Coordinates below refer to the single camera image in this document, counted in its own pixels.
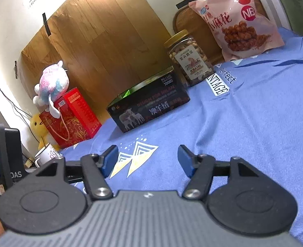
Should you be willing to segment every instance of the black box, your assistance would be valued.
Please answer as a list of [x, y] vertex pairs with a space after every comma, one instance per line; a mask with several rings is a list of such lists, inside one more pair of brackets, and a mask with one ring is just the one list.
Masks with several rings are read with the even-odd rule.
[[107, 111], [125, 133], [189, 100], [181, 80], [169, 67], [120, 94]]

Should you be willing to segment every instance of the jar of nuts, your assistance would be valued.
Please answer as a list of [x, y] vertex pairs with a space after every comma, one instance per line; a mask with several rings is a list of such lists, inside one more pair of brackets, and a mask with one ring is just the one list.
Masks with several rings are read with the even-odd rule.
[[167, 40], [164, 46], [173, 65], [181, 69], [190, 86], [214, 73], [212, 64], [186, 29]]

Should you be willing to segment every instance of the red box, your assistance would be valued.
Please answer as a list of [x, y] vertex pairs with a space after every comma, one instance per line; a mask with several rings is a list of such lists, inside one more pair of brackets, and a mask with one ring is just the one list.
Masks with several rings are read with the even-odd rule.
[[54, 102], [60, 113], [59, 119], [43, 111], [39, 117], [61, 148], [70, 147], [91, 139], [101, 123], [75, 87]]

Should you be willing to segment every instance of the mug handle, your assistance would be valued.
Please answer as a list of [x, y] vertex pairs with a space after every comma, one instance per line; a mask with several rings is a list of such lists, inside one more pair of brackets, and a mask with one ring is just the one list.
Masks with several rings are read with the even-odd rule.
[[38, 161], [39, 159], [40, 159], [40, 158], [38, 158], [38, 159], [35, 160], [35, 166], [36, 166], [37, 168], [39, 168], [39, 164], [37, 163], [37, 161]]

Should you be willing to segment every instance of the white wall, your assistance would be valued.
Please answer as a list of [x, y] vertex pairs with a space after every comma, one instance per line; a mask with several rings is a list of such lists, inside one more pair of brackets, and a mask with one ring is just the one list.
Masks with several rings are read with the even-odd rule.
[[[65, 0], [37, 0], [29, 7], [30, 0], [0, 0], [0, 87], [16, 105], [34, 114], [37, 109], [27, 96], [19, 80], [15, 79], [14, 61], [36, 32], [42, 27], [42, 13], [49, 18]], [[147, 0], [170, 34], [175, 6], [182, 0]], [[21, 132], [23, 146], [35, 154], [38, 143], [31, 136], [24, 122], [12, 111], [9, 102], [0, 93], [0, 122]]]

